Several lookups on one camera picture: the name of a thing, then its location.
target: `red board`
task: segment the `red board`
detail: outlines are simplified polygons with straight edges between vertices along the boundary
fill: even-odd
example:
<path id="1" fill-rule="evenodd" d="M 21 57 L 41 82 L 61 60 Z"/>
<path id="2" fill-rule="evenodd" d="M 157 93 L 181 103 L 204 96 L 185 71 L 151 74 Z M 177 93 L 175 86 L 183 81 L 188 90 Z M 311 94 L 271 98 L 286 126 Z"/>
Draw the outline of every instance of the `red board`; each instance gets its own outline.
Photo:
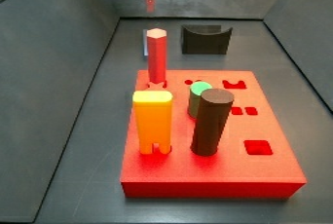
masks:
<path id="1" fill-rule="evenodd" d="M 288 198 L 307 181 L 254 73 L 168 70 L 165 80 L 173 96 L 171 152 L 163 155 L 156 148 L 152 155 L 139 153 L 131 111 L 120 172 L 125 196 Z M 230 112 L 217 151 L 209 157 L 189 150 L 195 121 L 187 115 L 188 84 L 196 80 L 221 89 L 223 81 L 231 85 L 243 81 L 246 86 L 228 89 L 235 96 L 232 107 L 242 114 Z M 145 90 L 147 83 L 148 72 L 140 70 L 135 90 Z"/>

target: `gray floor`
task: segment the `gray floor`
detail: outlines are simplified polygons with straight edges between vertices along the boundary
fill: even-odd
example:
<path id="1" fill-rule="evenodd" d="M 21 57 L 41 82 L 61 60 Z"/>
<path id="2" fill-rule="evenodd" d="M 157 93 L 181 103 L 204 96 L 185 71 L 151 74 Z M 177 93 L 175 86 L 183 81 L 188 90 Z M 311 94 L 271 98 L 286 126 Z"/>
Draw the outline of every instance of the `gray floor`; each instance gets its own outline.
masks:
<path id="1" fill-rule="evenodd" d="M 225 56 L 183 56 L 180 24 L 232 26 Z M 252 70 L 308 184 L 287 202 L 125 199 L 119 185 L 141 29 L 167 31 L 167 68 Z M 333 117 L 260 21 L 127 19 L 119 23 L 36 222 L 333 222 Z"/>

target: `orange block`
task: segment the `orange block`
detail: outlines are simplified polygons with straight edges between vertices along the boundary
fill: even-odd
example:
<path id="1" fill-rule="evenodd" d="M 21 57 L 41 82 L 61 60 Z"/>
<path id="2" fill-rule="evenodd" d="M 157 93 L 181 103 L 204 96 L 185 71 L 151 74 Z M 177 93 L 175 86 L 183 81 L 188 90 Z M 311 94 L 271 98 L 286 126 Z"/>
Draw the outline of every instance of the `orange block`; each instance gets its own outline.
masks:
<path id="1" fill-rule="evenodd" d="M 140 154 L 132 110 L 119 179 L 125 196 L 288 198 L 307 181 L 254 73 L 168 70 L 165 75 L 172 94 L 171 151 Z M 189 150 L 195 122 L 187 114 L 188 81 L 196 80 L 221 89 L 238 85 L 228 90 L 242 114 L 228 115 L 209 157 Z M 135 90 L 144 91 L 147 81 L 148 71 L 139 71 Z"/>
<path id="2" fill-rule="evenodd" d="M 152 153 L 153 144 L 163 154 L 169 152 L 171 98 L 168 91 L 136 91 L 132 95 L 141 154 Z"/>

